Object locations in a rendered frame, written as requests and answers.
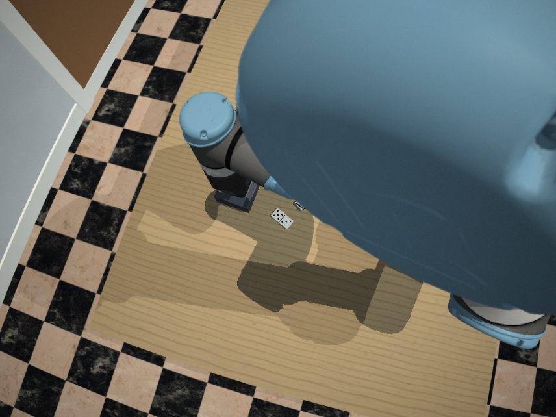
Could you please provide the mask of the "white domino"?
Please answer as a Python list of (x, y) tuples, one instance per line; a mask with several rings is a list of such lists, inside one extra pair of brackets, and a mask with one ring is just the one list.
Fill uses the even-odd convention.
[(278, 208), (273, 212), (271, 217), (281, 224), (286, 230), (293, 224), (293, 220), (289, 218), (284, 212), (279, 210)]

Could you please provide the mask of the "dark grey three-compartment bin rack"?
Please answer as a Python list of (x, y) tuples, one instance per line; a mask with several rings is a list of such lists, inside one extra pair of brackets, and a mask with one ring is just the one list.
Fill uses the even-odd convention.
[(228, 205), (230, 207), (236, 208), (238, 210), (242, 210), (244, 212), (249, 213), (251, 210), (252, 204), (255, 200), (257, 192), (259, 190), (260, 185), (251, 181), (247, 194), (243, 198), (239, 198), (236, 196), (232, 196), (231, 194), (227, 194), (225, 192), (221, 192), (216, 190), (214, 198), (217, 202), (222, 203), (224, 205)]

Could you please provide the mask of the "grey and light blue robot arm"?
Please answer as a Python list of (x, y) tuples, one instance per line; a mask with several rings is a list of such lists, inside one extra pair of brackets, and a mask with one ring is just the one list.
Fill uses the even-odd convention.
[(470, 327), (538, 344), (556, 314), (556, 0), (270, 0), (236, 109), (184, 103), (203, 166), (449, 292)]

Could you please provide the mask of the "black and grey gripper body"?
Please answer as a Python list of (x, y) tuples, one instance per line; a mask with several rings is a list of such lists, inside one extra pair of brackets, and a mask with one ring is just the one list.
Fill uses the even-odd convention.
[[(199, 162), (200, 163), (200, 162)], [(211, 186), (219, 191), (243, 198), (246, 196), (251, 181), (227, 169), (210, 169), (200, 163)]]

